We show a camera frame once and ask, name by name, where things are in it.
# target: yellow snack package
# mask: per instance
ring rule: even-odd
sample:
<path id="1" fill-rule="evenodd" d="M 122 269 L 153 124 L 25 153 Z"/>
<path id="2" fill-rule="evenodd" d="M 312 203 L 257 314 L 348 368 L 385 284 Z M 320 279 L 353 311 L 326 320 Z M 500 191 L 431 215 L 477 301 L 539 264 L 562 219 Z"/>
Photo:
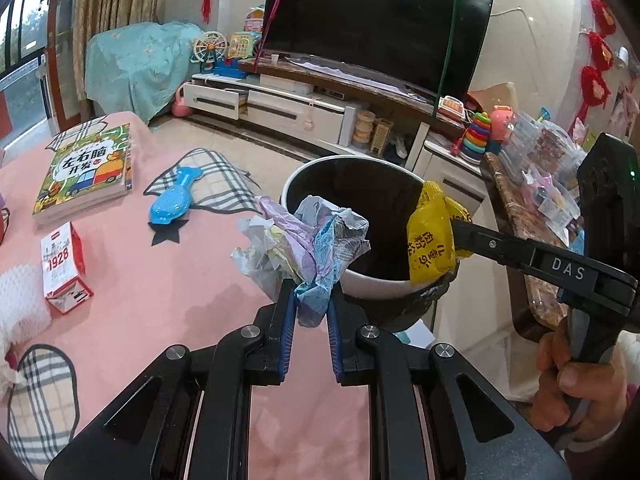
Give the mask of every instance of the yellow snack package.
<path id="1" fill-rule="evenodd" d="M 468 251 L 456 254 L 450 218 L 471 222 L 466 209 L 445 197 L 437 182 L 425 182 L 417 208 L 406 226 L 412 283 L 433 283 L 456 266 L 456 256 L 470 255 Z"/>

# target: television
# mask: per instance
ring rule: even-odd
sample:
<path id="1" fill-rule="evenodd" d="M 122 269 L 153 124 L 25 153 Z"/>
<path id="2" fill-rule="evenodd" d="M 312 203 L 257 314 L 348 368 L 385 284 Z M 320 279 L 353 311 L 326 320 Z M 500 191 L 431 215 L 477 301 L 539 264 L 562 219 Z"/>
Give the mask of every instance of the television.
<path id="1" fill-rule="evenodd" d="M 275 0 L 266 0 L 269 16 Z M 494 0 L 281 0 L 264 47 L 364 67 L 464 100 Z"/>

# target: book cover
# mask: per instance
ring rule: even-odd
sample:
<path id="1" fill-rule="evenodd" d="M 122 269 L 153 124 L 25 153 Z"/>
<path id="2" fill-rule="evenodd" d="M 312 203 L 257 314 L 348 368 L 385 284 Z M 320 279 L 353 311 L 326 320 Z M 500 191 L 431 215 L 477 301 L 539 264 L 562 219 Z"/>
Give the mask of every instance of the book cover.
<path id="1" fill-rule="evenodd" d="M 58 150 L 33 214 L 130 178 L 129 124 L 90 134 Z"/>

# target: human hand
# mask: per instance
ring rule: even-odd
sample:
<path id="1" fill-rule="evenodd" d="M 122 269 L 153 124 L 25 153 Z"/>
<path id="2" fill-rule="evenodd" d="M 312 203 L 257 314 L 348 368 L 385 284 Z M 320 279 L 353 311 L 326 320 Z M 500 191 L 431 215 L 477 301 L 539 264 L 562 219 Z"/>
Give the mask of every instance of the human hand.
<path id="1" fill-rule="evenodd" d="M 574 363 L 566 338 L 566 318 L 554 333 L 538 343 L 536 367 L 540 375 L 533 397 L 531 423 L 541 431 L 562 426 L 570 417 L 562 394 L 592 400 L 585 419 L 578 426 L 577 440 L 588 442 L 610 433 L 626 411 L 626 370 L 622 352 L 614 348 L 610 364 Z"/>

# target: wooden countertop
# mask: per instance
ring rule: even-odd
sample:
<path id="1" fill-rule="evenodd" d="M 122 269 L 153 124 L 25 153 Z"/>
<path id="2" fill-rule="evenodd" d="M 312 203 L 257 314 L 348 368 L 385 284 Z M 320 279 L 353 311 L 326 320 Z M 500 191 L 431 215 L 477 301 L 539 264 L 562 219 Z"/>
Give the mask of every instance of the wooden countertop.
<path id="1" fill-rule="evenodd" d="M 509 178 L 497 155 L 487 153 L 480 170 L 500 232 L 565 248 L 545 221 L 527 209 L 518 187 Z M 514 327 L 521 336 L 537 341 L 543 333 L 558 326 L 566 316 L 567 306 L 556 300 L 556 286 L 524 276 L 518 270 L 507 271 Z"/>
<path id="2" fill-rule="evenodd" d="M 245 72 L 281 77 L 292 81 L 321 86 L 351 98 L 367 101 L 381 106 L 392 107 L 399 112 L 422 121 L 444 133 L 451 139 L 457 139 L 465 130 L 463 123 L 454 121 L 442 114 L 433 117 L 433 105 L 419 99 L 403 96 L 389 90 L 376 88 L 356 81 L 341 79 L 324 72 L 317 72 L 286 60 L 272 63 L 271 59 L 262 58 L 254 70 L 255 59 L 243 59 L 238 68 Z"/>

